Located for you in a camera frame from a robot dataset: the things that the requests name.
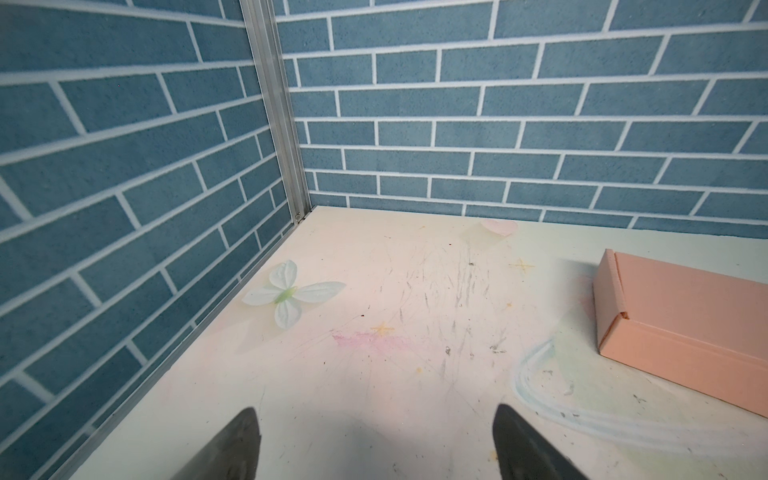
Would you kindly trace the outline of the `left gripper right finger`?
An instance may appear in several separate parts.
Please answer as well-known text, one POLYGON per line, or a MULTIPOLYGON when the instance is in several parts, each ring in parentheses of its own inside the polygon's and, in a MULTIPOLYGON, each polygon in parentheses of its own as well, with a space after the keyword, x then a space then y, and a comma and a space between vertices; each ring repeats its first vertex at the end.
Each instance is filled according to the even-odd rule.
POLYGON ((497 406, 492 436, 504 480, 586 479, 569 459, 509 405, 497 406))

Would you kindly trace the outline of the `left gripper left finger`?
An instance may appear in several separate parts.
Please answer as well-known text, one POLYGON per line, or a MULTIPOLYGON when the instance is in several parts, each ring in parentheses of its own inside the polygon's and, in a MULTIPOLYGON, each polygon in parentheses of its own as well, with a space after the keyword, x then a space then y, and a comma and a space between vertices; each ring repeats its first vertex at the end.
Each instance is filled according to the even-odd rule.
POLYGON ((185 479, 255 479, 261 432, 254 407, 240 411, 173 477, 185 479))

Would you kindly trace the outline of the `orange paper box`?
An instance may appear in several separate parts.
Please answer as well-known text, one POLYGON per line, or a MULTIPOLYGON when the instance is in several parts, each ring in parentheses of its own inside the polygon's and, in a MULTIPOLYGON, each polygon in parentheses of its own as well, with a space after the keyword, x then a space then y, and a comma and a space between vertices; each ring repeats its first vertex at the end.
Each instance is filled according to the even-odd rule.
POLYGON ((598 352, 767 414, 767 286, 606 250, 593 281, 598 352))

